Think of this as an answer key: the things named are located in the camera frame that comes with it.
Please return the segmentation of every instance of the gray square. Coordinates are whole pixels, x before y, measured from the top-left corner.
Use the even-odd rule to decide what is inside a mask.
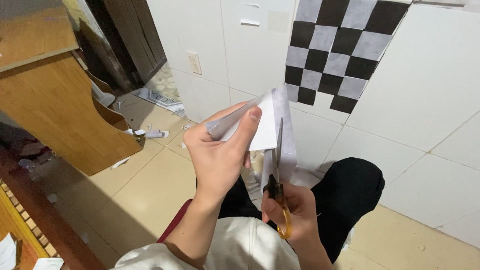
[[[343,77],[342,85],[340,85],[340,89],[338,90],[338,95],[358,100],[366,83],[366,80],[353,77]]]
[[[297,8],[295,21],[315,23],[321,5],[322,0],[301,0]]]
[[[300,87],[318,91],[318,85],[320,84],[321,78],[322,74],[320,72],[304,69],[301,77]]]
[[[315,25],[315,31],[308,48],[330,51],[337,29],[338,27]]]
[[[377,61],[391,39],[391,35],[363,31],[352,56]]]
[[[291,84],[285,84],[287,87],[288,100],[297,103],[299,98],[299,87]]]
[[[347,69],[349,55],[331,52],[328,55],[327,64],[325,64],[324,73],[340,76],[345,76],[345,70]]]
[[[291,67],[305,68],[307,55],[308,49],[289,46],[287,52],[287,62],[285,63],[285,65]]]
[[[350,0],[342,27],[365,29],[377,0]]]

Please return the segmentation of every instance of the white sleeve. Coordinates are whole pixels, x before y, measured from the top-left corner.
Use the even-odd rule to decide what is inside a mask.
[[[123,255],[112,270],[196,270],[164,244],[151,244]]]

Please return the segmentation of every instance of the wall switch plate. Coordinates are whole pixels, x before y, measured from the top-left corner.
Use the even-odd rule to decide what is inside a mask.
[[[202,75],[202,69],[200,68],[200,60],[198,60],[198,54],[194,52],[187,51],[188,60],[190,61],[190,66],[192,66],[192,71],[194,73]]]

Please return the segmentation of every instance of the left hand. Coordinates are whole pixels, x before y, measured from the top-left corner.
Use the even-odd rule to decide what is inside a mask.
[[[246,102],[221,110],[204,122],[221,118]],[[233,136],[226,142],[213,141],[204,122],[189,128],[183,135],[183,142],[192,157],[193,167],[198,179],[195,196],[202,196],[219,203],[232,188],[242,165],[250,167],[250,152],[247,146],[257,131],[262,110],[253,107],[241,118]]]

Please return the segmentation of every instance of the black paper square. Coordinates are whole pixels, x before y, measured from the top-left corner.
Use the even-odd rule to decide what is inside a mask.
[[[337,95],[340,86],[342,85],[343,77],[322,74],[320,79],[320,85],[318,86],[318,91],[330,95]]]
[[[317,25],[340,27],[348,3],[350,0],[323,0],[318,12]]]
[[[290,45],[308,49],[314,31],[314,23],[293,21],[292,38],[290,40]]]
[[[285,82],[287,84],[300,86],[302,74],[302,68],[285,66]]]
[[[352,113],[353,108],[357,104],[357,100],[353,98],[346,98],[342,96],[334,96],[330,108],[332,110]]]
[[[332,52],[352,55],[362,32],[360,29],[340,27],[336,31]]]
[[[322,73],[328,59],[328,51],[310,49],[305,62],[305,69]]]
[[[307,104],[307,105],[313,105],[315,103],[316,95],[317,95],[317,91],[300,87],[297,102]]]
[[[368,19],[365,31],[391,35],[408,10],[409,4],[378,1]]]
[[[377,64],[378,61],[350,56],[347,69],[345,70],[345,76],[370,80]]]

